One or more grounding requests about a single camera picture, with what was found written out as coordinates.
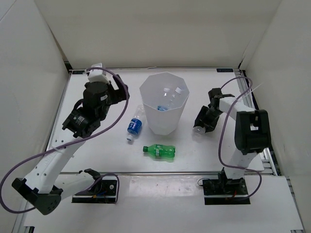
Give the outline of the black label small bottle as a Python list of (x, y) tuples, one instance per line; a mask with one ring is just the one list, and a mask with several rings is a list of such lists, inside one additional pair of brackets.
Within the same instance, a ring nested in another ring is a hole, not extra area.
[(193, 131), (198, 134), (205, 134), (206, 128), (204, 126), (195, 126), (193, 127)]

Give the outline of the clear plastic bottle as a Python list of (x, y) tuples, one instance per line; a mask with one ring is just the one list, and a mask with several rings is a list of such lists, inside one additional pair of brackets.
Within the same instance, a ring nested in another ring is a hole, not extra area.
[(172, 109), (175, 101), (181, 96), (183, 93), (183, 89), (177, 87), (176, 89), (170, 89), (170, 96), (168, 97), (167, 107), (168, 110)]

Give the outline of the blue label clear bottle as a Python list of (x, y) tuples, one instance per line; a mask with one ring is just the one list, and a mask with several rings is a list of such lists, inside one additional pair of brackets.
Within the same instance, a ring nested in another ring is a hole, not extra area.
[(168, 102), (168, 97), (170, 96), (170, 91), (171, 90), (169, 88), (163, 89), (161, 97), (158, 101), (157, 110), (159, 110), (159, 111), (167, 111), (168, 110), (167, 102)]

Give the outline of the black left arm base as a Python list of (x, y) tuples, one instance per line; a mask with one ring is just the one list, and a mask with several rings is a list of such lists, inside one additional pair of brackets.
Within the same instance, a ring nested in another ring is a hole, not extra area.
[(101, 175), (90, 168), (84, 172), (92, 176), (94, 183), (86, 190), (75, 194), (71, 199), (72, 203), (116, 204), (118, 202), (120, 191), (118, 175), (114, 173)]

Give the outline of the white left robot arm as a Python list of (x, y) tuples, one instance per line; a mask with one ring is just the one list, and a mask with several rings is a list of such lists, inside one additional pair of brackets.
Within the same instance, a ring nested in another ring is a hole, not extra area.
[(63, 199), (84, 189), (91, 194), (101, 191), (101, 176), (95, 170), (83, 170), (74, 182), (61, 181), (59, 174), (75, 152), (96, 137), (94, 131), (105, 120), (110, 106), (129, 101), (128, 86), (118, 74), (112, 77), (118, 89), (103, 79), (89, 79), (85, 83), (83, 98), (75, 103), (63, 122), (55, 146), (39, 154), (41, 160), (30, 173), (12, 182), (12, 187), (41, 214), (50, 214)]

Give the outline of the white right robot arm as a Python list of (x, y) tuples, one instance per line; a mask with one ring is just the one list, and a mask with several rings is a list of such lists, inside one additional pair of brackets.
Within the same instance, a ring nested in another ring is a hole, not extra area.
[(251, 161), (271, 144), (268, 113), (244, 105), (234, 95), (223, 94), (220, 88), (211, 89), (208, 96), (210, 104), (202, 106), (193, 129), (200, 134), (214, 131), (223, 113), (235, 120), (236, 149), (218, 175), (219, 190), (229, 194), (241, 184)]

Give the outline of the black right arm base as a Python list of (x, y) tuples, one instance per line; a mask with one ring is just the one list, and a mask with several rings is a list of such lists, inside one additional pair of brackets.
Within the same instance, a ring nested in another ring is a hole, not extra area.
[(251, 204), (245, 179), (229, 179), (224, 168), (217, 174), (217, 179), (202, 178), (197, 184), (203, 188), (205, 205)]

